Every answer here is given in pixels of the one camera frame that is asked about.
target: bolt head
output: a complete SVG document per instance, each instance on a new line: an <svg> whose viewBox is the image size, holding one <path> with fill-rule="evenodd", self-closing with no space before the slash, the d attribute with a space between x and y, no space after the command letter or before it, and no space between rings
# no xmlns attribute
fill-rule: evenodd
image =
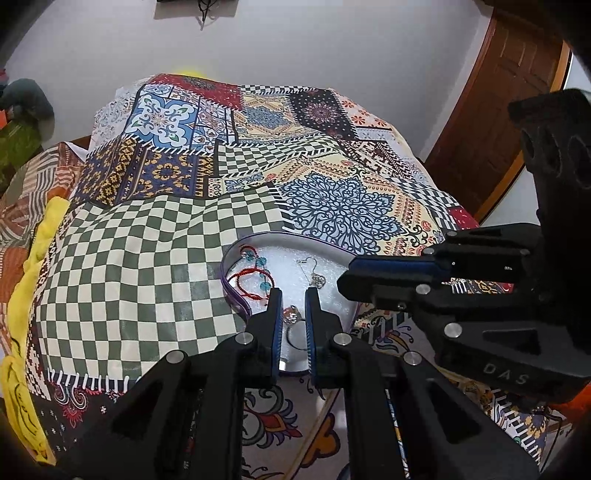
<svg viewBox="0 0 591 480"><path fill-rule="evenodd" d="M179 364L184 359L184 353L181 350L172 350L166 354L166 361L169 364Z"/></svg>
<svg viewBox="0 0 591 480"><path fill-rule="evenodd" d="M402 360L404 360L409 365L418 365L419 363L421 363L423 361L423 357L418 352L410 351L410 352L406 352L402 356Z"/></svg>
<svg viewBox="0 0 591 480"><path fill-rule="evenodd" d="M451 322L445 325L443 333L449 338L458 338L462 334L462 325L456 322Z"/></svg>
<svg viewBox="0 0 591 480"><path fill-rule="evenodd" d="M234 337L234 340L236 340L237 343L240 343L240 345L248 345L254 339L254 336L249 332L240 332Z"/></svg>
<svg viewBox="0 0 591 480"><path fill-rule="evenodd" d="M431 287L429 285L427 285L426 283L420 283L419 285L416 286L414 291L416 291L419 295L426 295L427 293L429 293L431 291Z"/></svg>
<svg viewBox="0 0 591 480"><path fill-rule="evenodd" d="M340 332L333 337L333 340L337 345L345 346L351 343L352 338L348 333Z"/></svg>

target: black and white checkered border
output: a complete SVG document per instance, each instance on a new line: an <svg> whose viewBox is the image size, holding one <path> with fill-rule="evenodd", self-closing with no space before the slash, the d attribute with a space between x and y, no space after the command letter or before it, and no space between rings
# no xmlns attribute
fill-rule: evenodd
<svg viewBox="0 0 591 480"><path fill-rule="evenodd" d="M400 180L404 183L405 190L413 190L414 193L428 205L444 206L447 208L458 207L458 202L448 193L437 190L426 185L417 185L405 180Z"/></svg>
<svg viewBox="0 0 591 480"><path fill-rule="evenodd" d="M281 212L281 216L283 217L283 221L285 225L283 226L283 230L292 232L292 233L301 233L301 230L296 229L296 225L294 223L293 215L291 214L291 205L289 201L285 198L285 196L281 193L281 190L277 188L277 186L273 183L267 183L267 187L269 188L269 195L273 196L275 200L275 205Z"/></svg>
<svg viewBox="0 0 591 480"><path fill-rule="evenodd" d="M304 141L305 139L312 140L318 137L326 137L327 135L324 132L319 130L315 130L306 134L301 135L294 135L293 137L282 138L280 140L275 140L273 138L268 138L266 140L261 139L254 139L254 138L240 138L238 142L230 142L230 145L233 146L249 146L249 147L259 147L260 145L284 145L290 144L294 141Z"/></svg>
<svg viewBox="0 0 591 480"><path fill-rule="evenodd" d="M425 208L431 214L433 220L435 220L436 224L439 228L447 229L447 230L457 230L457 225L455 220L449 214L446 208L444 207L433 207L425 205Z"/></svg>
<svg viewBox="0 0 591 480"><path fill-rule="evenodd" d="M280 87L268 85L240 85L239 88L245 93L254 93L255 95L284 95L286 93L298 93L314 90L312 87L304 87L300 85L288 85Z"/></svg>
<svg viewBox="0 0 591 480"><path fill-rule="evenodd" d="M141 377L131 380L129 376L125 376L122 380L109 378L109 375L99 375L98 377L90 377L88 374L80 375L78 373L65 374L63 371L55 371L47 368L44 374L47 376L47 381L53 385L61 385L62 387L82 390L90 390L96 392L113 392L127 393L127 391L136 384Z"/></svg>

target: yellow cloth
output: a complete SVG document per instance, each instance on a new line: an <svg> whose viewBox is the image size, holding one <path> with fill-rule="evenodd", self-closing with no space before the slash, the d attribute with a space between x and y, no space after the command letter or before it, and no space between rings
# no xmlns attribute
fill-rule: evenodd
<svg viewBox="0 0 591 480"><path fill-rule="evenodd" d="M33 240L31 253L22 266L24 275L8 302L7 327L11 337L12 355L5 357L0 367L0 382L10 425L23 445L33 452L38 462L52 464L55 464L56 460L37 418L27 387L25 356L29 312L33 305L41 265L69 205L70 202L60 197L53 197L47 203L43 220Z"/></svg>
<svg viewBox="0 0 591 480"><path fill-rule="evenodd" d="M198 72L197 70L186 70L186 69L179 69L176 72L173 72L175 75L185 75L186 77L197 77L200 79L211 80L211 78L206 77L203 73Z"/></svg>

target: bed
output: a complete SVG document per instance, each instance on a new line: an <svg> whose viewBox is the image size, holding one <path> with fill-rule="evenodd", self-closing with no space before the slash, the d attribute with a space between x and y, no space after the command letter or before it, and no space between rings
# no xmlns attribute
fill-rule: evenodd
<svg viewBox="0 0 591 480"><path fill-rule="evenodd" d="M477 226L392 125L330 89L159 74L118 90L97 113L87 156L60 144L23 168L3 199L2 253L18 255L2 263L0 281L18 282L54 185L68 202L44 228L47 248L34 245L43 256L21 353L11 351L8 299L0 303L3 347L22 356L19 378L37 422L28 446L47 461L168 351L206 352L241 331L219 280L237 239L284 231L353 254L419 255L446 231ZM33 185L33 171L44 183ZM31 196L34 214L15 230L9 221ZM52 225L47 212L43 221ZM453 288L508 286L454 280ZM363 304L351 333L384 354L434 357L405 313ZM540 461L544 417L445 374ZM346 478L340 391L318 392L306 375L282 377L270 390L248 391L244 409L243 478Z"/></svg>

